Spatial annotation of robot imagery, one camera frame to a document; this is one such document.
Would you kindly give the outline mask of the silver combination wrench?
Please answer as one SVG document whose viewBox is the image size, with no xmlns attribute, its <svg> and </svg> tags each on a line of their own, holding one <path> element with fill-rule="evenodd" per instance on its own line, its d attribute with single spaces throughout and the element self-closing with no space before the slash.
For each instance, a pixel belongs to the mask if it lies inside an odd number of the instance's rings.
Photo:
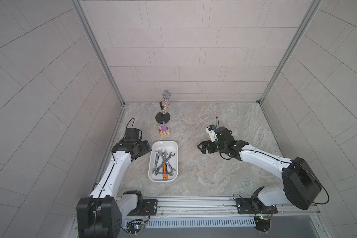
<svg viewBox="0 0 357 238">
<path fill-rule="evenodd" d="M 155 163 L 154 163 L 154 167 L 156 168 L 159 162 L 159 158 L 160 158 L 160 150 L 157 149 L 156 151 L 156 157 L 155 157 Z"/>
</svg>

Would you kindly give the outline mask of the long silver wrench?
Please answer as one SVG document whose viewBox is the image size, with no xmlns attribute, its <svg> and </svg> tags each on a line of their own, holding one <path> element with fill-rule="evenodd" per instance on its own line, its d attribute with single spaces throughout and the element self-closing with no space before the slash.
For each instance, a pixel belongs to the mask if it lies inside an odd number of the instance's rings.
<svg viewBox="0 0 357 238">
<path fill-rule="evenodd" d="M 159 167 L 157 167 L 157 168 L 154 168 L 153 169 L 153 175 L 157 175 L 158 173 L 159 173 L 159 170 L 161 169 L 161 168 L 163 168 L 163 166 L 164 165 L 166 165 L 166 159 L 163 161 L 163 163 L 159 166 Z"/>
</svg>

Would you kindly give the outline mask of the orange handled adjustable wrench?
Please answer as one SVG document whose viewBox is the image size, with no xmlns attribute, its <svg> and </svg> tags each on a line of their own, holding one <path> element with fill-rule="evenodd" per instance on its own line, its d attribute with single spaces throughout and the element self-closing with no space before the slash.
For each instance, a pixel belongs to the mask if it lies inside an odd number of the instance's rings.
<svg viewBox="0 0 357 238">
<path fill-rule="evenodd" d="M 162 161 L 164 161 L 167 157 L 168 153 L 166 150 L 162 151 Z M 163 166 L 163 180 L 168 180 L 168 166 L 167 164 Z"/>
</svg>

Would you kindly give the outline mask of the white storage box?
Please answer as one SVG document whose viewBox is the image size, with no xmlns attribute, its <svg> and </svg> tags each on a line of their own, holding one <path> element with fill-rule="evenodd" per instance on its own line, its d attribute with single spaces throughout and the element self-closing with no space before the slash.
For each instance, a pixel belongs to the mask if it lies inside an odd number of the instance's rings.
<svg viewBox="0 0 357 238">
<path fill-rule="evenodd" d="M 148 177 L 153 182 L 172 182 L 178 176 L 178 144 L 158 141 L 151 147 Z"/>
</svg>

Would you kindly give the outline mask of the small silver wrench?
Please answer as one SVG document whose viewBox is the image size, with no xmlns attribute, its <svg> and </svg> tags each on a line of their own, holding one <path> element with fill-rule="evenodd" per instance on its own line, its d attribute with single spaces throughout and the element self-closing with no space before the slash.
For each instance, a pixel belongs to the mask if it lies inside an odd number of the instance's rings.
<svg viewBox="0 0 357 238">
<path fill-rule="evenodd" d="M 168 167 L 170 168 L 170 172 L 169 172 L 169 175 L 170 176 L 173 176 L 175 173 L 176 173 L 176 170 L 170 165 L 170 163 L 169 163 L 169 160 L 172 158 L 172 157 L 174 157 L 174 154 L 171 152 L 170 154 L 169 154 L 169 156 L 166 158 L 166 164 L 168 165 Z"/>
</svg>

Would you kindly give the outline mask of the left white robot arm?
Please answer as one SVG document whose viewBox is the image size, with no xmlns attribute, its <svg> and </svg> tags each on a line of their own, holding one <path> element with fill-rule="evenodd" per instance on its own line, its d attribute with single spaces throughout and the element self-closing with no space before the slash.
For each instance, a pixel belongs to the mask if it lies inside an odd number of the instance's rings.
<svg viewBox="0 0 357 238">
<path fill-rule="evenodd" d="M 150 151 L 147 140 L 119 142 L 113 147 L 109 165 L 98 185 L 77 204 L 80 238 L 116 238 L 125 225 L 126 216 L 142 208 L 140 191 L 128 192 L 118 200 L 116 195 L 131 162 Z"/>
</svg>

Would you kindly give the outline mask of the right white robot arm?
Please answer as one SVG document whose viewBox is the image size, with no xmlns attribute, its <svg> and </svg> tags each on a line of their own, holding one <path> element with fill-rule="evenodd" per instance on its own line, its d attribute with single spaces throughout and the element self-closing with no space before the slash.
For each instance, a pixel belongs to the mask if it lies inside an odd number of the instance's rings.
<svg viewBox="0 0 357 238">
<path fill-rule="evenodd" d="M 256 165 L 282 181 L 278 186 L 262 186 L 254 192 L 251 203 L 256 212 L 263 207 L 283 204 L 292 204 L 301 210 L 307 210 L 312 204 L 318 204 L 314 200 L 325 190 L 308 163 L 300 157 L 288 159 L 275 156 L 243 140 L 234 139 L 203 141 L 197 148 L 203 154 L 218 152 L 220 155 L 225 154 L 226 160 L 234 158 Z"/>
</svg>

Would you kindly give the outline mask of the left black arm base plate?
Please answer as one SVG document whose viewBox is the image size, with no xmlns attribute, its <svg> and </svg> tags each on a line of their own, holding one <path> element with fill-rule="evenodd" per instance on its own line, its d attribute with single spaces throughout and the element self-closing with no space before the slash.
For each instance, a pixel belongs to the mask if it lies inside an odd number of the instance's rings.
<svg viewBox="0 0 357 238">
<path fill-rule="evenodd" d="M 131 211 L 128 216 L 156 216 L 158 208 L 157 199 L 144 199 L 142 204 Z"/>
</svg>

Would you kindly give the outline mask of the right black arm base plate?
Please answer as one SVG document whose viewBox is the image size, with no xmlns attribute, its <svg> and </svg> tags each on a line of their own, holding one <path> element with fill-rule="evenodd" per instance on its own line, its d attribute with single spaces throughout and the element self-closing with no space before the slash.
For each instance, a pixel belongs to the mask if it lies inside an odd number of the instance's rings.
<svg viewBox="0 0 357 238">
<path fill-rule="evenodd" d="M 268 214 L 268 215 L 273 215 L 278 213 L 278 209 L 276 206 L 270 206 L 270 207 L 261 207 L 261 208 L 254 208 L 252 205 L 251 199 L 250 198 L 234 198 L 234 201 L 236 202 L 236 207 L 239 215 L 258 215 L 258 214 Z"/>
</svg>

